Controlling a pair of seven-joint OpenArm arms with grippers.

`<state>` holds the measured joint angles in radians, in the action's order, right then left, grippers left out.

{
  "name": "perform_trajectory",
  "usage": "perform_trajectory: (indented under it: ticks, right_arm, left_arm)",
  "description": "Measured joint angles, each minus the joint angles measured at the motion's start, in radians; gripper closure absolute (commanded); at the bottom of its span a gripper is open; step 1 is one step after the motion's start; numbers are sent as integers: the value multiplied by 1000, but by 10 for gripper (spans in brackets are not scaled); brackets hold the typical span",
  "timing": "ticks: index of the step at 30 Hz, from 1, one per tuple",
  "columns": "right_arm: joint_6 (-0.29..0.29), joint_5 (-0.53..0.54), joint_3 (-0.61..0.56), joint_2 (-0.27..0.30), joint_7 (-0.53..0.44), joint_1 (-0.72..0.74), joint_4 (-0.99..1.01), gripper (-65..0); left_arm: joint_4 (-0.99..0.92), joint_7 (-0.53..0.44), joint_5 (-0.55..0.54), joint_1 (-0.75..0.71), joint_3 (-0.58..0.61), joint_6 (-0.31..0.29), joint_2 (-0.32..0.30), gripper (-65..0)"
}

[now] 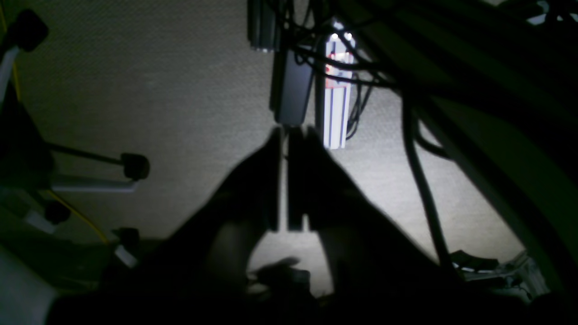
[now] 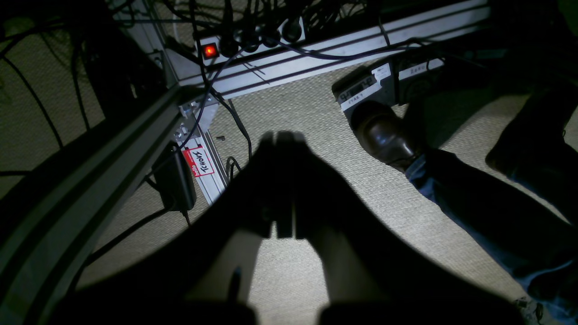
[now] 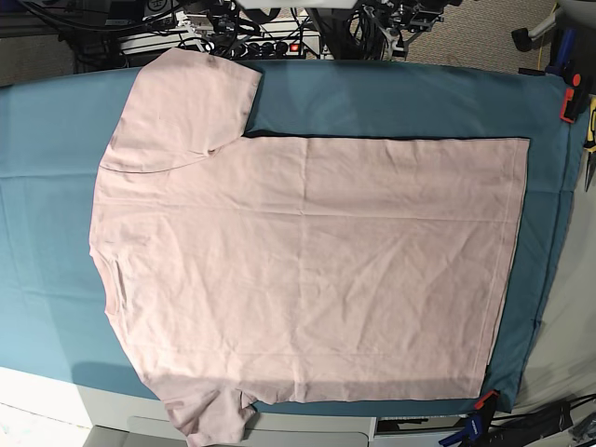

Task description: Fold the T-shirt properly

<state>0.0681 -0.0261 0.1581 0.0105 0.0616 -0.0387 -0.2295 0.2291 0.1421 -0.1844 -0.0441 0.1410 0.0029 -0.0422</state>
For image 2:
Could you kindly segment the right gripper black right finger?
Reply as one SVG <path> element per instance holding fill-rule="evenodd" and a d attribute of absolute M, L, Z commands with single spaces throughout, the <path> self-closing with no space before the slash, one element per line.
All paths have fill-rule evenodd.
<path fill-rule="evenodd" d="M 435 264 L 396 236 L 347 181 L 294 135 L 296 233 L 322 262 L 321 325 L 522 325 L 512 303 Z"/>

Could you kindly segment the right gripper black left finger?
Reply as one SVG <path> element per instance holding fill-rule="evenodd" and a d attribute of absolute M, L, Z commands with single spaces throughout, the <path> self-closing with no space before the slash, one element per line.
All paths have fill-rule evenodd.
<path fill-rule="evenodd" d="M 59 304 L 60 325 L 253 325 L 248 292 L 272 226 L 293 234 L 284 170 L 294 134 L 267 132 L 245 168 L 202 216 L 158 251 Z"/>

